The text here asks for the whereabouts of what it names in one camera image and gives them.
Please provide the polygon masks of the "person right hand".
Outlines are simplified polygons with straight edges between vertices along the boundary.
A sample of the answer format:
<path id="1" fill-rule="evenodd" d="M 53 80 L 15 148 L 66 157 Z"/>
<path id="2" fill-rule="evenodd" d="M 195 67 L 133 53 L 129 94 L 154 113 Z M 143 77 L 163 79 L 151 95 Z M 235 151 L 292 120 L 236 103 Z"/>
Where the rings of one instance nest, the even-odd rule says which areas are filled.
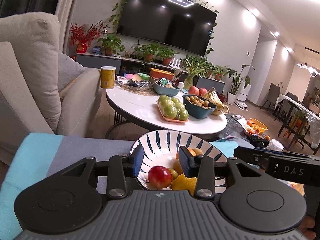
<path id="1" fill-rule="evenodd" d="M 316 238 L 316 233 L 313 231 L 314 227 L 315 227 L 315 220 L 310 216 L 306 216 L 299 226 L 299 231 L 307 239 L 314 240 Z"/>

